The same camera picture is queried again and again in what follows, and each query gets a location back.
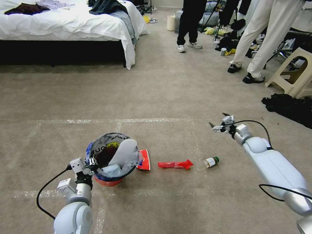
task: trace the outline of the bed frame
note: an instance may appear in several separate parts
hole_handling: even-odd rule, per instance
[[[11,41],[0,40],[0,64],[82,64],[123,62],[119,41]]]

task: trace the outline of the white sneaker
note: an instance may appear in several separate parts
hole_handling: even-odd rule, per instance
[[[202,48],[202,45],[197,44],[197,42],[195,42],[195,43],[188,42],[186,45],[187,45],[188,47],[194,47],[194,48],[196,48],[196,49],[201,49],[201,48]]]
[[[179,53],[185,53],[184,45],[177,45],[176,48],[178,49]]]

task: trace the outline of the black shoe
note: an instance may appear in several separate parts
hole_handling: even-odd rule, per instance
[[[253,83],[260,84],[260,83],[263,83],[265,79],[266,78],[263,77],[263,80],[255,80],[252,77],[252,75],[250,73],[248,73],[247,76],[244,77],[243,82],[246,83],[246,84],[253,84]]]
[[[238,67],[235,64],[231,64],[231,66],[228,68],[227,72],[229,73],[235,73],[241,69],[241,66]]]

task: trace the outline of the red snack wrapper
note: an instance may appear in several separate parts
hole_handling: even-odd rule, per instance
[[[141,170],[147,170],[150,171],[150,158],[149,153],[147,152],[147,149],[140,150],[140,153],[142,153],[142,166],[138,165],[136,168]]]
[[[162,168],[174,167],[174,168],[185,168],[186,170],[188,170],[193,165],[194,164],[188,159],[185,162],[159,162],[158,163],[158,166]]]

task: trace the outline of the beige stool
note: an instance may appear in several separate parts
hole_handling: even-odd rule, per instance
[[[306,59],[306,62],[297,71],[287,71],[284,69],[296,57],[301,56]],[[286,81],[281,75],[290,75],[290,79]],[[301,48],[296,49],[280,66],[275,74],[265,83],[268,87],[272,82],[280,86],[285,94],[289,94],[294,98],[301,98],[303,96],[312,96],[312,89],[306,87],[312,81],[312,54]]]

